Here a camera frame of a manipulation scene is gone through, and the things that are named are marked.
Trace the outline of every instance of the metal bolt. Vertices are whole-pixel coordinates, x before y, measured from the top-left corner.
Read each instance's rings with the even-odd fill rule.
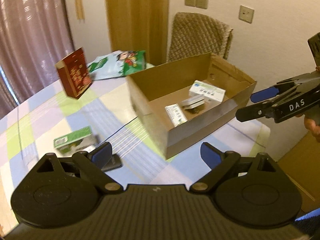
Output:
[[[110,190],[110,191],[116,191],[121,188],[120,184],[115,182],[107,183],[104,187],[106,190]]]
[[[206,183],[203,182],[197,182],[195,184],[192,185],[192,188],[196,191],[204,191],[208,188],[208,185]]]

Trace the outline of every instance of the white wall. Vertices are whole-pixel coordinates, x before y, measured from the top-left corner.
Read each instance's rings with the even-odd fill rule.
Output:
[[[105,0],[83,0],[85,20],[77,20],[74,0],[66,0],[75,49],[84,48],[87,63],[111,52]]]
[[[255,9],[252,24],[238,19],[240,5]],[[170,0],[169,30],[176,12],[207,14],[233,27],[228,61],[257,80],[257,90],[314,70],[307,40],[320,32],[320,0],[209,0],[207,10]],[[271,128],[267,152],[276,160],[306,133],[302,118],[260,120]]]

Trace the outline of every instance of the table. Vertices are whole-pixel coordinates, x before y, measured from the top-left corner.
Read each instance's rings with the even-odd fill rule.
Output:
[[[232,119],[220,129],[169,160],[159,153],[132,110],[125,78],[94,82],[79,100],[68,98],[56,81],[0,120],[0,224],[4,232],[17,221],[10,198],[34,164],[47,152],[55,152],[53,140],[90,125],[99,141],[108,140],[123,167],[107,174],[126,188],[136,184],[185,184],[187,188],[210,171],[200,157],[206,141],[221,151],[242,156],[264,151],[270,129],[257,120]]]

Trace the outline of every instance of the quilted chair cover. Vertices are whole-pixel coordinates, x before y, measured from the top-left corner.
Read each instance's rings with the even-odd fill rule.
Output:
[[[232,28],[200,13],[178,12],[172,23],[168,60],[174,61],[207,52],[228,58]]]

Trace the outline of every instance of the green and white box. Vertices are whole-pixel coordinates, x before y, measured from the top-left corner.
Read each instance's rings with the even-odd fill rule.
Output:
[[[71,155],[97,143],[91,127],[87,126],[53,140],[54,149],[65,155]]]
[[[197,95],[203,95],[204,101],[214,102],[217,101],[221,103],[224,98],[226,91],[222,88],[204,83],[202,81],[196,80],[191,88],[189,89],[189,96],[194,97]]]

